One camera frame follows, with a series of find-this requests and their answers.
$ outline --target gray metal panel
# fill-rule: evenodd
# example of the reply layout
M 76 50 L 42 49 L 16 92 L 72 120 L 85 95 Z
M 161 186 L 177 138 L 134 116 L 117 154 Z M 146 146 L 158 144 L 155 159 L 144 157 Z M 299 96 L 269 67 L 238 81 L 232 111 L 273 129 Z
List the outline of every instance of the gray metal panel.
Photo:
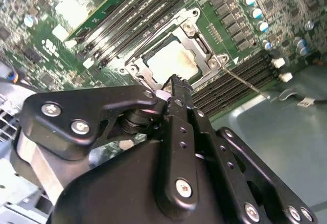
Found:
M 327 69 L 313 66 L 288 84 L 327 99 Z M 298 107 L 298 101 L 256 97 L 213 122 L 234 130 L 264 162 L 327 223 L 327 105 Z

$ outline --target black chip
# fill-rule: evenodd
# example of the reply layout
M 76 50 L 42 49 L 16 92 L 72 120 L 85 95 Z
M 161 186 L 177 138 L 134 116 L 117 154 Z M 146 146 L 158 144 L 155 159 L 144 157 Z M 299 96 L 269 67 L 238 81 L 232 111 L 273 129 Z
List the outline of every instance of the black chip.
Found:
M 240 30 L 240 27 L 239 27 L 239 25 L 237 23 L 234 23 L 231 26 L 229 26 L 227 28 L 227 30 L 229 31 L 229 33 L 231 35 L 234 35 L 235 33 L 237 33 Z
M 42 6 L 44 3 L 46 3 L 45 0 L 39 0 L 39 1 L 37 2 L 37 4 L 38 4 L 39 6 Z
M 229 26 L 234 22 L 234 17 L 232 14 L 227 15 L 221 21 L 224 23 L 224 25 Z
M 41 60 L 41 56 L 32 48 L 27 48 L 24 51 L 24 55 L 34 63 L 38 63 Z
M 294 60 L 296 59 L 296 54 L 292 54 L 290 57 L 289 57 L 290 60 Z
M 299 14 L 299 12 L 300 12 L 299 9 L 298 8 L 295 8 L 295 9 L 293 9 L 291 11 L 291 14 L 292 14 L 293 17 L 295 17 L 295 16 L 297 16 Z
M 220 16 L 223 17 L 225 16 L 227 13 L 229 13 L 229 8 L 227 7 L 226 4 L 224 4 L 223 6 L 221 6 L 220 8 L 218 8 L 216 10 L 216 13 Z
M 225 1 L 224 0 L 210 0 L 214 9 L 219 8 Z
M 287 47 L 289 44 L 290 44 L 290 42 L 288 40 L 285 40 L 282 42 L 283 47 Z
M 277 37 L 276 37 L 276 35 L 271 35 L 271 36 L 268 37 L 268 40 L 270 42 L 275 42 L 277 40 Z
M 100 73 L 100 69 L 99 68 L 95 68 L 95 69 L 93 69 L 92 71 L 90 71 L 90 74 L 92 75 L 92 76 L 95 76 L 96 74 L 98 74 L 98 73 Z
M 272 0 L 269 0 L 265 3 L 265 7 L 267 10 L 270 10 L 274 7 L 274 3 L 272 2 Z
M 48 73 L 46 73 L 42 78 L 41 82 L 43 82 L 46 86 L 50 86 L 55 80 L 52 76 L 50 76 Z
M 248 26 L 245 26 L 242 28 L 242 31 L 246 34 L 247 32 L 250 31 L 250 28 Z
M 237 47 L 239 48 L 239 50 L 243 51 L 247 48 L 249 48 L 250 44 L 248 43 L 247 40 L 242 40 L 237 44 Z
M 310 7 L 309 7 L 309 10 L 310 11 L 316 11 L 316 10 L 318 10 L 319 9 L 319 4 L 318 3 L 315 3 L 315 4 L 313 4 L 313 5 L 311 5 Z
M 235 0 L 228 0 L 228 1 L 226 2 L 226 4 L 229 6 L 229 5 L 233 4 L 234 2 L 235 2 Z
M 241 28 L 246 25 L 244 18 L 239 18 L 238 20 L 236 20 L 236 22 L 239 24 Z
M 232 13 L 233 15 L 239 14 L 239 13 L 240 13 L 240 9 L 238 9 L 238 8 L 234 8 L 234 9 L 231 11 L 231 13 Z
M 0 26 L 0 39 L 6 41 L 10 37 L 11 33 L 3 26 Z
M 240 42 L 245 39 L 244 33 L 242 31 L 240 31 L 239 33 L 235 34 L 232 37 L 232 39 L 234 40 L 234 42 Z

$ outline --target white capacitor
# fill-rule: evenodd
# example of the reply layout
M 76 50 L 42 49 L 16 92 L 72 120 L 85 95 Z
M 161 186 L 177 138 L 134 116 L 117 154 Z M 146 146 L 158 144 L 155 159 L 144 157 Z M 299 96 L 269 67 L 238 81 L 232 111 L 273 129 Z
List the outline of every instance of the white capacitor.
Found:
M 262 17 L 262 11 L 260 8 L 252 8 L 250 11 L 250 16 L 252 18 L 261 18 Z
M 272 49 L 272 45 L 270 42 L 268 42 L 267 40 L 264 40 L 262 42 L 262 47 L 265 49 L 265 50 L 271 50 Z
M 267 31 L 269 28 L 269 25 L 267 22 L 263 22 L 263 21 L 260 21 L 257 25 L 256 25 L 256 29 L 258 31 L 261 31 L 261 32 L 265 32 Z
M 34 15 L 26 15 L 24 18 L 24 24 L 29 28 L 36 26 L 38 24 L 38 22 L 39 21 L 38 21 L 37 17 Z
M 245 5 L 252 6 L 255 3 L 255 0 L 243 0 Z

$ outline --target surface-mount component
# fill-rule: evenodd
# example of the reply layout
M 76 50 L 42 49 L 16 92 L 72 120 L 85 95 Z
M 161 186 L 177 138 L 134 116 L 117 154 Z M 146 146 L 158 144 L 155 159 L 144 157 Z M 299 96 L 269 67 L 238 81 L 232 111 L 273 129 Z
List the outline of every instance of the surface-mount component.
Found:
M 292 78 L 293 75 L 290 72 L 284 73 L 284 74 L 279 74 L 278 76 L 282 82 L 289 82 Z
M 6 41 L 10 37 L 11 33 L 5 26 L 0 26 L 0 39 Z

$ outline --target capacitor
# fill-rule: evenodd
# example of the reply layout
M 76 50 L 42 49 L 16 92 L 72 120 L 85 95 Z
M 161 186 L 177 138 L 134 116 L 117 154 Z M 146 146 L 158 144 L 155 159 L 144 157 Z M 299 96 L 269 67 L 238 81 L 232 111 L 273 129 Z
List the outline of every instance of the capacitor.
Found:
M 243 3 L 248 6 L 252 6 L 255 3 L 255 0 L 243 0 Z
M 271 50 L 272 49 L 272 45 L 270 42 L 268 42 L 267 40 L 264 40 L 262 42 L 262 47 L 265 49 L 265 50 Z
M 252 8 L 250 11 L 250 16 L 252 18 L 261 18 L 262 17 L 262 11 L 260 8 Z
M 307 46 L 305 46 L 303 48 L 296 48 L 296 51 L 301 56 L 306 56 L 307 54 L 310 53 L 310 49 Z
M 293 45 L 296 46 L 298 49 L 302 49 L 307 45 L 307 42 L 304 39 L 302 39 L 301 37 L 297 36 L 293 40 Z
M 269 28 L 269 25 L 267 22 L 264 22 L 264 21 L 260 21 L 257 25 L 256 25 L 256 29 L 258 31 L 261 31 L 261 32 L 265 32 L 267 31 Z
M 24 24 L 31 28 L 33 26 L 36 26 L 38 24 L 38 19 L 34 15 L 26 15 L 24 18 Z

